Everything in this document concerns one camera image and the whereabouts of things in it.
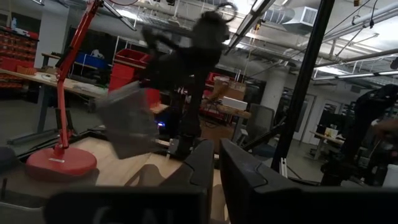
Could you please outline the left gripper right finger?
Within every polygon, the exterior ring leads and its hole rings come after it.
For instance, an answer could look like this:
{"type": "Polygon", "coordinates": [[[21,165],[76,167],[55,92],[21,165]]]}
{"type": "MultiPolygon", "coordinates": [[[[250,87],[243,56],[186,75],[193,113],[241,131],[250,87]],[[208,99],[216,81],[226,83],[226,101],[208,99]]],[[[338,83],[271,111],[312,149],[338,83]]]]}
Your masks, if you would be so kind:
{"type": "Polygon", "coordinates": [[[299,186],[229,139],[220,140],[220,175],[231,224],[286,221],[287,199],[299,186]]]}

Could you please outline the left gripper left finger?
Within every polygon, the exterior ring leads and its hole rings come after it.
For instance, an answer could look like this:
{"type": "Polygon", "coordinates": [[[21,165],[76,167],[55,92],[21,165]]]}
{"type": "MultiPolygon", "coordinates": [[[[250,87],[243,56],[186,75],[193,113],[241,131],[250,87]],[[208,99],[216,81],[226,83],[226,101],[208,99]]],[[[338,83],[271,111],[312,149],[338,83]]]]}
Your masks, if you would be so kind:
{"type": "Polygon", "coordinates": [[[204,140],[165,179],[161,186],[174,190],[165,224],[209,224],[213,188],[214,144],[204,140]]]}

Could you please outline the smoky grey plastic bin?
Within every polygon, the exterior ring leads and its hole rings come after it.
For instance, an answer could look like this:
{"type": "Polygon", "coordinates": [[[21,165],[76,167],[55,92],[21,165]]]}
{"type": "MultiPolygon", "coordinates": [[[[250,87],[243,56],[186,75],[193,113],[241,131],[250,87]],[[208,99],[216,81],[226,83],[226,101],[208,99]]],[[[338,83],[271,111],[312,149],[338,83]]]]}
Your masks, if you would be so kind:
{"type": "Polygon", "coordinates": [[[139,82],[129,83],[96,100],[96,113],[118,159],[158,151],[158,129],[139,82]]]}

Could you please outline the red stacked totes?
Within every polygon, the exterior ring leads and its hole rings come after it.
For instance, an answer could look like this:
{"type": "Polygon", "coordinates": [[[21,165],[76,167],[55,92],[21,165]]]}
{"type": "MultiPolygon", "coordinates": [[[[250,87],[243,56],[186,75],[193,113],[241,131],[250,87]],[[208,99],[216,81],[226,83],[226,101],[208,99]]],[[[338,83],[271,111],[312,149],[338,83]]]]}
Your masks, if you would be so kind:
{"type": "Polygon", "coordinates": [[[122,49],[117,52],[113,60],[108,92],[137,81],[139,72],[146,68],[150,59],[149,54],[136,50],[122,49]]]}

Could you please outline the wooden side table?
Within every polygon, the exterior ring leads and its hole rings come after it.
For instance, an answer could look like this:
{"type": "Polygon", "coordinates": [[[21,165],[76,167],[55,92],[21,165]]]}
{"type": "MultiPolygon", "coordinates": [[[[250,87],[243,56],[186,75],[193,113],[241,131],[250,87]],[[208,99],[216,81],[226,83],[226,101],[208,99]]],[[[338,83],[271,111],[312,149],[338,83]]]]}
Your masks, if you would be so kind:
{"type": "Polygon", "coordinates": [[[236,108],[232,108],[229,106],[222,105],[221,103],[217,103],[215,101],[206,101],[201,103],[200,110],[204,113],[208,114],[227,114],[231,116],[237,116],[239,118],[248,119],[251,117],[251,113],[243,110],[239,110],[236,108]]]}

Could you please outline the grey office chair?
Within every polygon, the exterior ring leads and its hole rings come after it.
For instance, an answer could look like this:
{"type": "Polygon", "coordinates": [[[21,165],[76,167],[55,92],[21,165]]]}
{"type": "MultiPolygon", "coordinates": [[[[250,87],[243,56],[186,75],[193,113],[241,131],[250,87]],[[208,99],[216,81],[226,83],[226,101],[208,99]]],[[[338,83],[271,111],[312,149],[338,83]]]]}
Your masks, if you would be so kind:
{"type": "Polygon", "coordinates": [[[245,143],[265,134],[274,126],[275,111],[272,108],[251,104],[249,112],[251,117],[246,124],[248,136],[246,137],[245,143]]]}

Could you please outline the white box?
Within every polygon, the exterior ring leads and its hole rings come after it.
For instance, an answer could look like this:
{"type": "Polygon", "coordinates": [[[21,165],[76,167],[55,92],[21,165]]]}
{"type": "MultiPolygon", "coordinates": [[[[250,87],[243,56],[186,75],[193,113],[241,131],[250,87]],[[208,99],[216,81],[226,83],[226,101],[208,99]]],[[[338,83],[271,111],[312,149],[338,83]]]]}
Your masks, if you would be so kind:
{"type": "Polygon", "coordinates": [[[221,99],[221,102],[222,102],[223,106],[228,106],[230,108],[234,108],[234,109],[242,110],[242,111],[245,111],[248,107],[248,104],[245,101],[236,100],[234,98],[229,98],[227,96],[224,96],[221,99]]]}

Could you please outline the blue storage bin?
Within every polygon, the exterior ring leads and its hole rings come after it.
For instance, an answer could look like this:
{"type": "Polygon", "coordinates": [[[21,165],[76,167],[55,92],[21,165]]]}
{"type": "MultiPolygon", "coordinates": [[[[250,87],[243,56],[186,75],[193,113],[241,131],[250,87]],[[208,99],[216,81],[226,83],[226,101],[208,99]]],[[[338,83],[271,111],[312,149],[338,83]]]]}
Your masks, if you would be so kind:
{"type": "Polygon", "coordinates": [[[108,67],[106,60],[81,52],[79,52],[76,56],[75,62],[100,69],[105,69],[108,67]]]}

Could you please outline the background office desk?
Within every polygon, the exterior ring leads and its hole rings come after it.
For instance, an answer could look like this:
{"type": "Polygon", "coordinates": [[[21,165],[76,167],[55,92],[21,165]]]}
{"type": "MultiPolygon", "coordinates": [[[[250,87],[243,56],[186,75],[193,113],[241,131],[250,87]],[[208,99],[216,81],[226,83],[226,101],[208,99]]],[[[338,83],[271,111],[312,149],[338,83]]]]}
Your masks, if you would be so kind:
{"type": "Polygon", "coordinates": [[[318,146],[321,146],[324,143],[324,140],[331,141],[331,142],[337,143],[339,145],[342,145],[344,143],[344,141],[342,141],[342,140],[332,138],[332,137],[326,136],[324,134],[317,133],[315,131],[310,131],[310,133],[314,134],[316,137],[320,138],[320,140],[318,142],[318,146]]]}

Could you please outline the red desk lamp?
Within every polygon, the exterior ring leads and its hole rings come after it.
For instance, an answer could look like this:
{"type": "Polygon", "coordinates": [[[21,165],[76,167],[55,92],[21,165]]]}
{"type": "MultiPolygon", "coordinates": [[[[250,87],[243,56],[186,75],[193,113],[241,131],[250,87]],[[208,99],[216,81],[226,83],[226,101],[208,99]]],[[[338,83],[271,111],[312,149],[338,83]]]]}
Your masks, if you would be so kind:
{"type": "Polygon", "coordinates": [[[64,83],[97,10],[105,7],[120,20],[124,19],[112,4],[118,3],[114,0],[87,1],[86,10],[72,41],[55,66],[57,68],[58,100],[55,115],[59,140],[54,147],[35,151],[27,158],[25,167],[27,173],[34,179],[63,182],[85,176],[96,169],[97,160],[92,153],[71,147],[69,144],[69,139],[73,136],[73,122],[70,112],[65,106],[64,83]]]}

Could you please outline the white ceiling air vent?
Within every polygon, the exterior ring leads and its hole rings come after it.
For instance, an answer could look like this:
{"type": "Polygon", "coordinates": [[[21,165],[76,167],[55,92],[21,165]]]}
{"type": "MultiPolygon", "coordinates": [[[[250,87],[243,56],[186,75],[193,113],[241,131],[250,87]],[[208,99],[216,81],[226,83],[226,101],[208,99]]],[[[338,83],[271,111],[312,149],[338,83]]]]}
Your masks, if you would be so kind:
{"type": "Polygon", "coordinates": [[[311,33],[318,10],[302,6],[285,10],[285,19],[282,26],[288,31],[298,35],[311,33]]]}

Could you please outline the person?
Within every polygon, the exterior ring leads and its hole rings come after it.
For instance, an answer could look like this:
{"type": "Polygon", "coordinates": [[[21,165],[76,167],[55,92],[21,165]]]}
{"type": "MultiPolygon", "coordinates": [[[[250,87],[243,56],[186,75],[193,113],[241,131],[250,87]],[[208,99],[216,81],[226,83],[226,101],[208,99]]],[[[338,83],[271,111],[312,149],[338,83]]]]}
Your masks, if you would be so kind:
{"type": "Polygon", "coordinates": [[[348,180],[358,168],[354,164],[362,141],[371,123],[382,116],[388,108],[398,101],[398,85],[388,84],[378,90],[369,91],[360,96],[354,106],[354,121],[339,153],[322,165],[321,186],[339,186],[348,180]]]}

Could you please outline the grey ceiling pipe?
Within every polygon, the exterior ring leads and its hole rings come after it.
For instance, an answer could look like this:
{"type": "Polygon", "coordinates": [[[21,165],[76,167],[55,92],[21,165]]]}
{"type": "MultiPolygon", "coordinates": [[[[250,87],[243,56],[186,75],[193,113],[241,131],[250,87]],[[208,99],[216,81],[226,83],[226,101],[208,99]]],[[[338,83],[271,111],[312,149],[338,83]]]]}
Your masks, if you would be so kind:
{"type": "Polygon", "coordinates": [[[317,68],[317,67],[325,67],[325,66],[330,66],[330,65],[336,65],[336,64],[339,64],[339,63],[355,62],[355,61],[359,61],[359,60],[366,60],[366,59],[376,58],[376,57],[383,57],[383,56],[392,55],[392,54],[398,54],[398,48],[391,49],[391,50],[386,50],[386,51],[382,51],[382,52],[377,52],[377,53],[373,53],[373,54],[362,55],[362,56],[359,56],[359,57],[341,58],[341,59],[338,59],[338,60],[335,60],[335,61],[332,61],[332,62],[318,64],[318,65],[315,66],[315,68],[317,68]]]}

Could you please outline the black frame brace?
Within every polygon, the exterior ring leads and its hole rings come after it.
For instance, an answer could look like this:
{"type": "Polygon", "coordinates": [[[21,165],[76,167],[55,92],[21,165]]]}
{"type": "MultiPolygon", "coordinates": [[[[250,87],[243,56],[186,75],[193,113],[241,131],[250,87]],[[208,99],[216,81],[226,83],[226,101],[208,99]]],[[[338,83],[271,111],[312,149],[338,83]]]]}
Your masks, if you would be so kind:
{"type": "Polygon", "coordinates": [[[278,124],[277,126],[275,126],[274,128],[272,128],[270,131],[268,131],[265,134],[262,134],[258,137],[256,137],[254,140],[249,141],[247,144],[242,146],[242,149],[245,151],[251,150],[255,147],[257,147],[258,145],[261,145],[262,143],[268,143],[270,139],[276,137],[278,134],[280,134],[280,132],[282,131],[282,129],[284,128],[285,123],[282,124],[278,124]]]}

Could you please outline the black frame post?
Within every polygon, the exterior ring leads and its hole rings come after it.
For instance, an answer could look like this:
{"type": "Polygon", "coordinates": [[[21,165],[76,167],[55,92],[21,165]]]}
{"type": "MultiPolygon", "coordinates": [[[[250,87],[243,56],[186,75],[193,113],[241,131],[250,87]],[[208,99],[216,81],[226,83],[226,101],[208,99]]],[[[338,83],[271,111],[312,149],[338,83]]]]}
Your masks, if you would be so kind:
{"type": "Polygon", "coordinates": [[[289,152],[295,127],[299,120],[299,114],[303,106],[305,95],[307,94],[312,72],[334,4],[335,0],[321,0],[314,27],[308,40],[302,66],[300,67],[299,75],[297,77],[285,125],[281,130],[279,143],[272,160],[271,168],[276,172],[280,171],[281,159],[287,157],[289,152]]]}

